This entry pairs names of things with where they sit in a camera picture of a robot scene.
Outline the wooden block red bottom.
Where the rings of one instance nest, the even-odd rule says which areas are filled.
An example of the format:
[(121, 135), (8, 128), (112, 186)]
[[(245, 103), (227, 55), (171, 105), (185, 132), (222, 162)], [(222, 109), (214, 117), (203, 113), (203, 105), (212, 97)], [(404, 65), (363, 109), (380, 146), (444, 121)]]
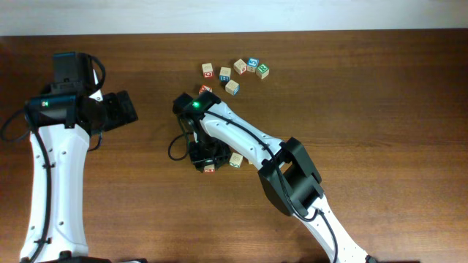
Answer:
[(204, 166), (204, 172), (215, 172), (215, 171), (216, 171), (216, 167), (214, 164), (209, 164), (209, 165)]

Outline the wooden block green V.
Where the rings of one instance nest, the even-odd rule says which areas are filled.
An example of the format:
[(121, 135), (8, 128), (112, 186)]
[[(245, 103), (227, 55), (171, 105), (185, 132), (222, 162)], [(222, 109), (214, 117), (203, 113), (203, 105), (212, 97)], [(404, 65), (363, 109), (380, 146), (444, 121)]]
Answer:
[(241, 154), (232, 153), (230, 160), (229, 160), (229, 164), (232, 167), (240, 168), (243, 160), (244, 160), (244, 157)]

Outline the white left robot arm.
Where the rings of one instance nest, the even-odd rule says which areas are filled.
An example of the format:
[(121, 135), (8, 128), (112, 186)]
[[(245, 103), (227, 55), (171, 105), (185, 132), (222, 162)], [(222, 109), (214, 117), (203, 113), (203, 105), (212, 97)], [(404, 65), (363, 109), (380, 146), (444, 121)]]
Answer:
[(102, 94), (105, 67), (87, 53), (53, 56), (54, 81), (23, 108), (34, 176), (21, 262), (97, 262), (83, 224), (83, 174), (91, 137), (138, 120), (126, 91)]

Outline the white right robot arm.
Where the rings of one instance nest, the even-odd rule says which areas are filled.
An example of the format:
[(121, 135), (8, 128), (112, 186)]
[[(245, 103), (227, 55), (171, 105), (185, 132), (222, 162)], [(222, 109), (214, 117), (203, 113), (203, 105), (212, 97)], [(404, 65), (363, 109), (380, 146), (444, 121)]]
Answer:
[(235, 153), (257, 169), (270, 203), (296, 217), (321, 245), (331, 262), (375, 262), (347, 233), (333, 214), (322, 178), (305, 147), (295, 138), (272, 137), (236, 115), (210, 91), (193, 98), (183, 93), (173, 113), (186, 141), (186, 157), (200, 172), (230, 162)]

